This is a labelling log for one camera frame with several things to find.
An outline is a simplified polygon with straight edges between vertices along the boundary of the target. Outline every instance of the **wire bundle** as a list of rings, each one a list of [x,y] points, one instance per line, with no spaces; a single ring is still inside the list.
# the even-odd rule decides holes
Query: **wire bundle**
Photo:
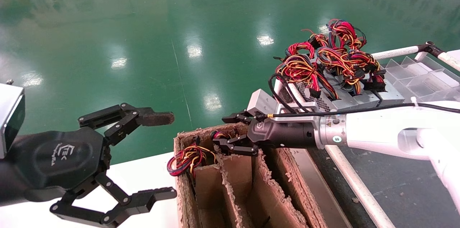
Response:
[[[313,33],[312,37],[318,43],[318,61],[333,75],[343,75],[344,87],[351,87],[353,95],[361,93],[359,81],[369,74],[364,84],[365,89],[382,91],[385,83],[380,64],[369,53],[360,49],[367,43],[366,35],[358,28],[344,20],[332,19],[327,24],[328,38],[323,34]]]
[[[332,85],[327,82],[327,79],[321,71],[319,71],[318,64],[315,62],[311,63],[309,57],[305,55],[297,54],[297,51],[302,48],[297,44],[291,45],[288,48],[290,55],[288,55],[283,60],[283,63],[276,68],[276,73],[285,77],[288,83],[305,83],[306,87],[310,89],[310,94],[317,98],[319,98],[321,93],[319,86],[319,83],[321,83],[329,92],[330,96],[333,97],[334,100],[337,100],[337,93]],[[304,44],[307,44],[305,47],[308,50],[314,52],[314,48],[310,43],[304,42]]]
[[[194,141],[190,146],[184,150],[179,151],[174,157],[172,157],[166,168],[171,176],[177,177],[189,169],[190,173],[195,177],[194,167],[206,163],[207,157],[206,152],[211,153],[214,156],[214,164],[216,163],[216,155],[213,151],[204,147],[198,146],[197,142]]]

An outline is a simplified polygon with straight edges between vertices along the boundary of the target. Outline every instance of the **green epoxy floor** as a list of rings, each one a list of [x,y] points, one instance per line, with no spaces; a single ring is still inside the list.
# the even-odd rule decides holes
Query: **green epoxy floor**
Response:
[[[373,53],[434,41],[460,48],[460,0],[0,0],[0,81],[26,87],[22,134],[74,130],[121,102],[172,111],[113,162],[172,150],[178,132],[243,109],[303,28],[343,18]]]

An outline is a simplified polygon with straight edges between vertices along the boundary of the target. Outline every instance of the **metal casing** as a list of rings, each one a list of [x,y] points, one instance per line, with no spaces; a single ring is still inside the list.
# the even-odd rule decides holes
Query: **metal casing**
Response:
[[[24,88],[0,84],[0,159],[5,158],[24,116]]]

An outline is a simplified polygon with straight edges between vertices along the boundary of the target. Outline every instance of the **logo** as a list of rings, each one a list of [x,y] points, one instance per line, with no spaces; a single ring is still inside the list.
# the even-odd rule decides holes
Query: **logo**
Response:
[[[75,146],[72,146],[72,145],[61,146],[61,145],[62,143],[57,144],[53,150],[53,154],[51,155],[51,166],[56,164],[57,157],[61,157],[61,161],[67,160],[67,156],[72,155],[72,153],[74,152]]]
[[[265,122],[259,122],[259,123],[257,123],[256,128],[257,129],[263,129],[264,125],[265,125]]]

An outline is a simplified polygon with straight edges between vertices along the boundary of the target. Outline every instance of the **cardboard divider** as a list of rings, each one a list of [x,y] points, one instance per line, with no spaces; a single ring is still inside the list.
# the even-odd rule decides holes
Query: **cardboard divider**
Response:
[[[183,150],[187,146],[189,146],[192,141],[193,137],[199,135],[201,139],[201,146],[206,147],[206,148],[213,148],[212,140],[211,140],[211,132],[214,130],[219,130],[219,131],[225,131],[225,132],[233,132],[233,129],[237,129],[241,134],[246,134],[248,131],[248,127],[244,124],[226,124],[226,125],[221,125],[221,126],[216,126],[216,127],[211,127],[211,128],[206,128],[206,129],[197,129],[192,132],[187,132],[187,133],[179,133],[176,138],[174,138],[174,154],[177,154],[180,150]],[[206,176],[206,172],[210,171],[208,168],[203,168],[203,167],[197,167],[195,169],[195,175],[200,175],[198,172],[204,170],[204,177]],[[222,216],[221,220],[213,220],[213,218],[218,217],[219,213],[215,212],[212,213],[212,211],[204,211],[204,210],[199,210],[197,201],[195,199],[195,193],[194,193],[194,188],[191,182],[191,179],[189,178],[188,175],[180,175],[179,177],[176,177],[176,190],[177,190],[177,201],[178,201],[178,217],[179,217],[179,227],[181,228],[207,228],[206,226],[203,226],[203,222],[201,222],[201,219],[208,220],[208,222],[204,222],[205,225],[212,224],[214,222],[218,223],[221,220],[224,222],[225,225],[225,217]]]
[[[195,201],[198,219],[202,228],[233,227],[235,212],[227,201],[227,193],[222,186],[222,174],[217,164],[195,169]]]
[[[235,128],[246,134],[248,127],[228,124],[178,134],[174,151],[189,146],[196,135],[201,146],[212,148],[212,131],[232,133]],[[179,226],[326,228],[294,158],[283,150],[269,150],[268,155],[260,150],[257,157],[217,154],[217,164],[195,168],[194,189],[187,175],[177,177]]]
[[[293,206],[299,210],[311,227],[326,228],[324,217],[305,183],[297,163],[288,148],[264,150],[266,160],[276,166],[277,181],[283,191],[292,199]]]

